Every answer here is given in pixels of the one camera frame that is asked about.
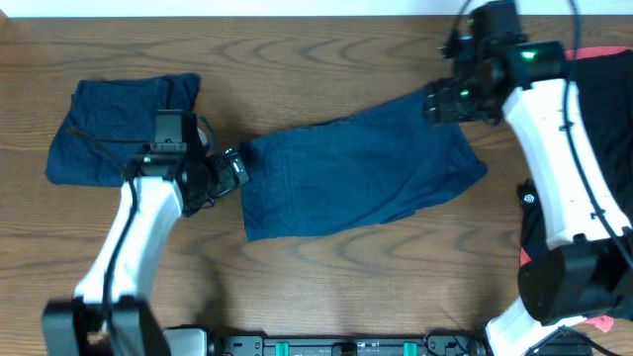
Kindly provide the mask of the dark blue denim shorts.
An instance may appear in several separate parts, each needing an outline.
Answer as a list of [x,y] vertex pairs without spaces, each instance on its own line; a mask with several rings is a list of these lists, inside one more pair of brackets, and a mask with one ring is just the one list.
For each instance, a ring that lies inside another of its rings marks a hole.
[[243,142],[247,239],[391,223],[476,184],[485,163],[458,125],[427,122],[426,94],[420,88],[347,117]]

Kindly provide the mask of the dark blue garment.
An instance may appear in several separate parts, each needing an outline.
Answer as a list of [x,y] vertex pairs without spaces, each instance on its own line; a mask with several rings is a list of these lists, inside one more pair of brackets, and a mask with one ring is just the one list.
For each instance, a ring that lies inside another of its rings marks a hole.
[[200,82],[195,73],[79,81],[48,150],[47,180],[121,186],[123,166],[154,139],[156,113],[192,110]]

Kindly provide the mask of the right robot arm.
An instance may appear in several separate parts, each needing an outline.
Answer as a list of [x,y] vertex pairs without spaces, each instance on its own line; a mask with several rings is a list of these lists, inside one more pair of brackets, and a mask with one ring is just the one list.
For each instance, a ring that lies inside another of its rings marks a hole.
[[516,4],[464,4],[442,54],[449,78],[433,81],[433,124],[510,125],[537,190],[547,251],[518,272],[518,298],[485,327],[479,355],[534,355],[597,315],[632,309],[632,224],[613,197],[591,144],[575,83],[579,54],[534,42]]

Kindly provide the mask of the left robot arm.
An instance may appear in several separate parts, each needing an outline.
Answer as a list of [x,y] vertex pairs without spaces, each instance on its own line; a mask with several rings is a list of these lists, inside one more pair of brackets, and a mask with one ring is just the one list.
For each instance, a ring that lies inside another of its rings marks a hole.
[[103,247],[72,299],[42,315],[50,355],[220,355],[203,326],[162,328],[150,308],[160,258],[174,225],[249,180],[239,152],[213,153],[206,119],[160,111],[155,134],[123,170],[121,202]]

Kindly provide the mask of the black garment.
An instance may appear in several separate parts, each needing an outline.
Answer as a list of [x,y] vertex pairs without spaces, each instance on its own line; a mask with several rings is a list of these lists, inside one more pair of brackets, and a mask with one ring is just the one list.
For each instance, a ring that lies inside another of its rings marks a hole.
[[[582,50],[574,77],[588,139],[618,207],[632,215],[632,52],[602,55]],[[550,249],[544,197],[532,181],[517,189],[523,211],[519,292],[532,317],[545,324],[562,318],[632,316],[632,271],[610,238],[583,232],[570,247]]]

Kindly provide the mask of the coral red garment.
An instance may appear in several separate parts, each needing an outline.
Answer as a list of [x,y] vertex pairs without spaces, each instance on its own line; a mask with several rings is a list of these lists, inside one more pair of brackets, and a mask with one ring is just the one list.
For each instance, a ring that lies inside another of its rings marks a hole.
[[[575,74],[585,129],[602,175],[620,209],[632,221],[632,48],[579,49]],[[519,264],[548,251],[534,184],[517,187],[523,213]]]

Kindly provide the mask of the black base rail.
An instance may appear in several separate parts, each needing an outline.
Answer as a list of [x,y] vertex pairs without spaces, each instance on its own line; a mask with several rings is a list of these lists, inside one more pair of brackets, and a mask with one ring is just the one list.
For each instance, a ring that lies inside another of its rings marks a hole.
[[263,334],[220,336],[202,327],[163,332],[173,355],[198,356],[492,356],[478,334],[431,331],[416,337],[271,337]]

